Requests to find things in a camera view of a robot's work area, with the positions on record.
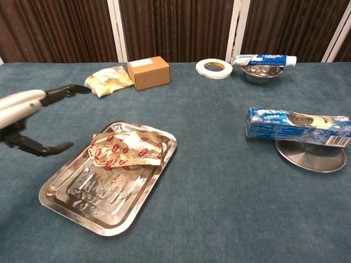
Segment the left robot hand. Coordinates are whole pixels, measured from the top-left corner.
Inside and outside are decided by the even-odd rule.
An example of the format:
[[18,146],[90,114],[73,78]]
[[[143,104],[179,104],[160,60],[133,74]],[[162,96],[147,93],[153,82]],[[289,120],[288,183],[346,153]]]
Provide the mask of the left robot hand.
[[88,94],[91,90],[85,86],[69,84],[45,91],[28,90],[12,94],[0,99],[0,143],[10,148],[18,148],[35,156],[46,157],[58,155],[73,146],[72,142],[64,142],[54,147],[45,147],[20,134],[26,127],[26,120],[41,108],[54,104],[64,98],[76,94]]

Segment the gold red snack bag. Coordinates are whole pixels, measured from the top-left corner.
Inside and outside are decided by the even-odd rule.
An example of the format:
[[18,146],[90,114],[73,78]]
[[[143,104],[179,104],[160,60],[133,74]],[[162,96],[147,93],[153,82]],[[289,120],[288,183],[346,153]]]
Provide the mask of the gold red snack bag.
[[107,170],[130,166],[161,165],[162,136],[154,131],[118,131],[93,136],[87,155],[96,167]]

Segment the blue cookie box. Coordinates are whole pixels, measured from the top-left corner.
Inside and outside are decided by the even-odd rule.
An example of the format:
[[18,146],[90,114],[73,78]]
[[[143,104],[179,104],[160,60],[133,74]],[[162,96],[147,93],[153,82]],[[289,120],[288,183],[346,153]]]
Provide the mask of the blue cookie box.
[[250,107],[245,133],[249,138],[346,147],[351,142],[351,120],[346,116],[316,116]]

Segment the brown pleated screen panel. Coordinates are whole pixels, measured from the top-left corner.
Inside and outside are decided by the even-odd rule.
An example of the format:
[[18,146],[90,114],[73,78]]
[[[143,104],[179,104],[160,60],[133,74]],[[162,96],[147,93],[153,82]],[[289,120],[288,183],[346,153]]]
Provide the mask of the brown pleated screen panel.
[[320,62],[350,0],[250,0],[242,54]]
[[107,0],[0,0],[4,62],[115,62]]
[[351,29],[345,37],[334,62],[351,62]]
[[234,0],[119,0],[130,61],[225,59]]

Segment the yellow snack packet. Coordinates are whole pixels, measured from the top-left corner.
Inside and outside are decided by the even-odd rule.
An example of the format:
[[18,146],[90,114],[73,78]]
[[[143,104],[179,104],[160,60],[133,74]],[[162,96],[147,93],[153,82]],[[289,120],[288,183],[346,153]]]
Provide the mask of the yellow snack packet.
[[133,84],[123,66],[104,68],[87,77],[84,82],[84,85],[99,98]]

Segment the rectangular steel tray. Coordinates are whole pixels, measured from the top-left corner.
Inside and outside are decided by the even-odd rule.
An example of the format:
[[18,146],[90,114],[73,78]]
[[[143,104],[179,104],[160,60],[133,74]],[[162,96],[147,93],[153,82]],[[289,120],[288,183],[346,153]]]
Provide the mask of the rectangular steel tray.
[[159,166],[96,167],[84,148],[44,183],[38,196],[41,204],[101,236],[128,229],[177,149],[172,134],[147,125],[117,121],[102,129],[129,131],[152,131],[161,137]]

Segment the brown cardboard box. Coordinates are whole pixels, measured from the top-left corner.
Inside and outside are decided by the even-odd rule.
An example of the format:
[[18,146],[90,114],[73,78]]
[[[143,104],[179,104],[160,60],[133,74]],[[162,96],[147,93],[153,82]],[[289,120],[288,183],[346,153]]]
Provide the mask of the brown cardboard box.
[[138,91],[171,82],[170,66],[160,56],[127,62],[127,68]]

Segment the white tape roll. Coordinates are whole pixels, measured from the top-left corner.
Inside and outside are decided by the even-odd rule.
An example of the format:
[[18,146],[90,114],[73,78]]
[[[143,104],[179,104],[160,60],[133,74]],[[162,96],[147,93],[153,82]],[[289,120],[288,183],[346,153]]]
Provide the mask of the white tape roll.
[[[220,71],[211,71],[206,68],[206,66],[218,66],[221,68]],[[203,59],[197,62],[196,71],[207,78],[211,79],[224,79],[231,75],[233,71],[233,66],[220,59]]]

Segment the teal tablecloth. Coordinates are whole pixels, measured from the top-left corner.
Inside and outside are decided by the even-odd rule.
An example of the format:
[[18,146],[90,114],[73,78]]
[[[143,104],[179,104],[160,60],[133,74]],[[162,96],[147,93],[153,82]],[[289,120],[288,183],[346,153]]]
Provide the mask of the teal tablecloth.
[[[39,158],[0,144],[0,263],[351,263],[351,148],[340,171],[313,173],[245,136],[250,107],[351,116],[351,63],[298,64],[272,84],[200,76],[173,63],[168,85],[76,95],[27,121]],[[161,129],[176,153],[133,225],[103,237],[43,207],[41,186],[92,135],[124,120]]]

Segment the small steel bowl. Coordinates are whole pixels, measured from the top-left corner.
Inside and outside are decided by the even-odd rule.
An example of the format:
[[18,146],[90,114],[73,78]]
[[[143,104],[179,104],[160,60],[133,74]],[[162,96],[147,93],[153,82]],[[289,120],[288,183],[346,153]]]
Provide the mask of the small steel bowl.
[[252,84],[265,85],[271,83],[275,78],[283,74],[283,67],[276,66],[240,66],[245,78]]

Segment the white blue toothpaste tube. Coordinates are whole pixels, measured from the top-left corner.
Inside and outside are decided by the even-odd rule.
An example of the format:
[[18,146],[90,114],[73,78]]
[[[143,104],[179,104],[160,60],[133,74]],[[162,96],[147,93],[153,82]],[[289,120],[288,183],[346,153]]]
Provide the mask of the white blue toothpaste tube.
[[297,62],[296,56],[288,55],[271,55],[271,54],[250,54],[237,55],[233,64],[239,66],[295,66]]

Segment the round steel plate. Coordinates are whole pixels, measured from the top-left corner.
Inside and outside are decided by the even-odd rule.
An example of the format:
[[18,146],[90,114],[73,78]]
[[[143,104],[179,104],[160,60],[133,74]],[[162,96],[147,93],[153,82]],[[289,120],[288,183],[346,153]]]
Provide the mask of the round steel plate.
[[284,140],[276,140],[274,144],[278,153],[287,161],[318,173],[341,170],[347,162],[346,153],[340,147]]

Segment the white screen frame post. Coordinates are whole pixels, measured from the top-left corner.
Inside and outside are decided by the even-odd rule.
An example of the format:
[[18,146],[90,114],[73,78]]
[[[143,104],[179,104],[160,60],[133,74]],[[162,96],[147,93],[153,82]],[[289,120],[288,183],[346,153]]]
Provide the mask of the white screen frame post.
[[232,63],[241,54],[251,0],[234,0],[225,61]]
[[118,62],[127,62],[127,46],[124,37],[124,29],[119,0],[107,0],[112,32],[114,36],[115,48]]
[[321,59],[321,62],[334,61],[350,29],[351,14],[343,24],[338,25],[338,28],[335,31],[335,34],[333,35],[332,40],[330,41],[325,54]]

